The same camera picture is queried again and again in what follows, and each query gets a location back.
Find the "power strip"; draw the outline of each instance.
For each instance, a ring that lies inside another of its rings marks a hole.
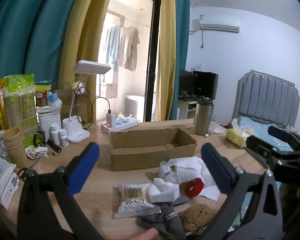
[[[121,120],[117,120],[115,123],[115,127],[109,127],[106,123],[101,124],[101,131],[105,133],[111,133],[111,132],[119,132],[124,129],[130,128],[132,126],[138,125],[138,120],[133,117],[127,117]]]

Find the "brown sponge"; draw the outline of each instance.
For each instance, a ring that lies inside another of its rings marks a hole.
[[[193,232],[205,226],[214,217],[214,212],[205,204],[199,204],[186,209],[180,216],[182,226],[186,232]]]

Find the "woven plastic basket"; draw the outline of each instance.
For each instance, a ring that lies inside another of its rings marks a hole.
[[[46,140],[50,138],[50,127],[52,124],[57,123],[59,129],[61,129],[61,118],[59,113],[48,113],[48,114],[38,114],[40,130],[44,132]]]

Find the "black scissors handle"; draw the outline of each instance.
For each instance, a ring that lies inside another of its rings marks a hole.
[[[25,181],[25,177],[27,176],[28,171],[29,171],[29,168],[24,167],[18,171],[17,176],[19,177],[19,179],[22,179],[23,181]]]

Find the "computer monitor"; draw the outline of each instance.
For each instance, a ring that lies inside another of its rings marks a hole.
[[[216,98],[218,75],[211,72],[194,71],[194,94],[210,99]]]
[[[193,95],[193,77],[190,71],[179,72],[179,95]]]

